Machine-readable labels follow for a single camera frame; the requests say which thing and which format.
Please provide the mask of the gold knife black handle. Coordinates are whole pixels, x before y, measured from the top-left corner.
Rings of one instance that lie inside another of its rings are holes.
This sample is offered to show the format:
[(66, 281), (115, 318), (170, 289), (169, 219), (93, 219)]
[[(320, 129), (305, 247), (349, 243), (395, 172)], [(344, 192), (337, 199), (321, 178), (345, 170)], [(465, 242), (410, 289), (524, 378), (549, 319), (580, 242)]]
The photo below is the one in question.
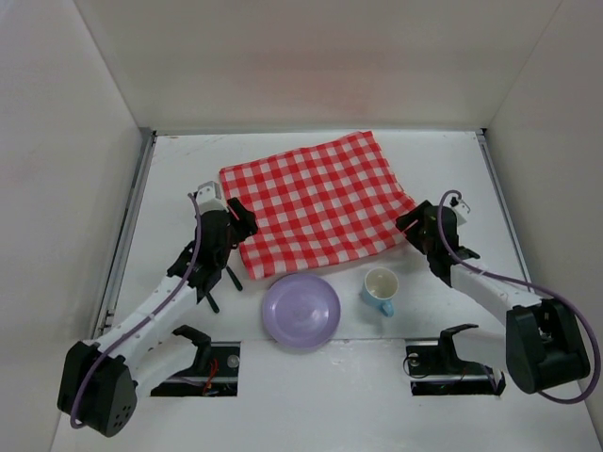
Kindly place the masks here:
[(233, 285), (235, 286), (236, 290), (241, 292), (243, 290), (243, 285), (242, 285), (241, 281), (239, 280), (239, 278), (237, 277), (236, 273), (229, 266), (227, 266), (225, 269), (226, 269)]

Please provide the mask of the gold fork black handle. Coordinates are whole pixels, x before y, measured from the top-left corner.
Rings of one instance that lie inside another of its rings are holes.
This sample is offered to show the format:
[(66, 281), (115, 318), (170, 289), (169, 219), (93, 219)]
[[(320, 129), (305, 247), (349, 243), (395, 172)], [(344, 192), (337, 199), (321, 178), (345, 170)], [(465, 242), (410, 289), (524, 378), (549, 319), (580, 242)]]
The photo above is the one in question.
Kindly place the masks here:
[(215, 314), (218, 314), (220, 312), (220, 307), (209, 291), (207, 291), (205, 293), (205, 298), (206, 298), (208, 304), (210, 305), (210, 308), (212, 309), (212, 311)]

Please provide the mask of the light blue mug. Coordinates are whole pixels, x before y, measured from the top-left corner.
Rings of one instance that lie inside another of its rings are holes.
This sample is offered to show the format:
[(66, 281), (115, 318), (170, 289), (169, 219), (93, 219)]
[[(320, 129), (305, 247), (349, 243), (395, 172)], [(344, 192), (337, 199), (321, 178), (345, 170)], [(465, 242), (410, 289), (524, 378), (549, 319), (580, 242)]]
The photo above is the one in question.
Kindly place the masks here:
[(385, 317), (394, 315), (392, 299), (399, 291), (396, 274), (384, 267), (372, 268), (364, 277), (361, 300)]

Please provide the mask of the red white checkered cloth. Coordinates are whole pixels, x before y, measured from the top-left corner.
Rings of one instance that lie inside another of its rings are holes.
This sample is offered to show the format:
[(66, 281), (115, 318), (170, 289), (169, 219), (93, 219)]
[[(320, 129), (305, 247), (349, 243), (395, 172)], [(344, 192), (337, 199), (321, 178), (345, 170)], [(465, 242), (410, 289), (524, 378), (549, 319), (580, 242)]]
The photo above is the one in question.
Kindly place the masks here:
[(240, 245), (254, 280), (345, 264), (391, 249), (416, 207), (371, 132), (278, 153), (219, 172), (227, 198), (254, 212)]

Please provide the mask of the purple plate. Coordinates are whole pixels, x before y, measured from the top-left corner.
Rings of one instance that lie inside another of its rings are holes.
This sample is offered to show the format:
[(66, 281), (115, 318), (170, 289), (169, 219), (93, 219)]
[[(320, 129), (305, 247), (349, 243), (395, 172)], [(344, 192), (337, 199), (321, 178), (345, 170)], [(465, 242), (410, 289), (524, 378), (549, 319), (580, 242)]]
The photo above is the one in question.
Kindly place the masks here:
[(341, 303), (324, 279), (310, 273), (295, 273), (284, 276), (268, 289), (261, 313), (264, 329), (279, 345), (310, 351), (334, 337), (341, 318)]

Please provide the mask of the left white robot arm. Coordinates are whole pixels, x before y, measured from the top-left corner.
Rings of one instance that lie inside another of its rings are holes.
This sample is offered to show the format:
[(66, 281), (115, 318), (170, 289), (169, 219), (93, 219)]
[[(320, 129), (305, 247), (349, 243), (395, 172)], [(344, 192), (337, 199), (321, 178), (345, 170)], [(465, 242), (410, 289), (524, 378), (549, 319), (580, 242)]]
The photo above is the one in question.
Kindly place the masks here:
[(195, 202), (195, 236), (153, 293), (121, 324), (67, 352), (58, 409), (74, 429), (110, 438), (129, 422), (141, 397), (190, 367), (205, 368), (210, 337), (184, 324), (223, 273), (232, 250), (258, 231), (255, 214), (239, 199)]

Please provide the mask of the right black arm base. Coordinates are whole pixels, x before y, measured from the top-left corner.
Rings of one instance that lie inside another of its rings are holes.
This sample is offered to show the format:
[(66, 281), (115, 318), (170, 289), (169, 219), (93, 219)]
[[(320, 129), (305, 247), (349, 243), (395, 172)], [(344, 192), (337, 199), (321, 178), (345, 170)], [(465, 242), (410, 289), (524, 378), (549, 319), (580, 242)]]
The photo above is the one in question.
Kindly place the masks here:
[(459, 357), (454, 337), (479, 330), (462, 324), (440, 332), (437, 338), (410, 339), (405, 343), (403, 371), (413, 396), (501, 396), (506, 389), (503, 372)]

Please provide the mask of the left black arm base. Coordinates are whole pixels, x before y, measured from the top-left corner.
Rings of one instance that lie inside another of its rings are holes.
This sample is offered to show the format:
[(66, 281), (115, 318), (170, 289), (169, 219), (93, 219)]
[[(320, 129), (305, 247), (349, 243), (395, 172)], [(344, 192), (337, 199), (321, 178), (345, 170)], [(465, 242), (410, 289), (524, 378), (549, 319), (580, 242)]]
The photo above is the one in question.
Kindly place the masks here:
[(151, 397), (235, 397), (240, 366), (239, 342), (213, 342), (204, 332), (182, 326), (172, 332), (196, 347), (185, 367), (155, 387)]

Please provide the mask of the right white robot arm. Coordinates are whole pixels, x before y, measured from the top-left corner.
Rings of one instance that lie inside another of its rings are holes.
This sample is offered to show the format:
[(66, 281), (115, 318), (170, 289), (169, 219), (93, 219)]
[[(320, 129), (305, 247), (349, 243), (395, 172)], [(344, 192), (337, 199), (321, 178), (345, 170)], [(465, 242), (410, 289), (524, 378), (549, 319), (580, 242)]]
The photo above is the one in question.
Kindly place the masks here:
[(532, 282), (493, 273), (459, 242), (464, 205), (457, 190), (436, 205), (428, 201), (396, 220), (397, 229), (427, 259), (432, 274), (470, 297), (505, 329), (502, 334), (463, 324), (441, 331), (439, 364), (449, 372), (480, 365), (488, 377), (508, 374), (526, 394), (563, 405), (578, 404), (595, 390), (602, 360), (593, 328), (568, 299)]

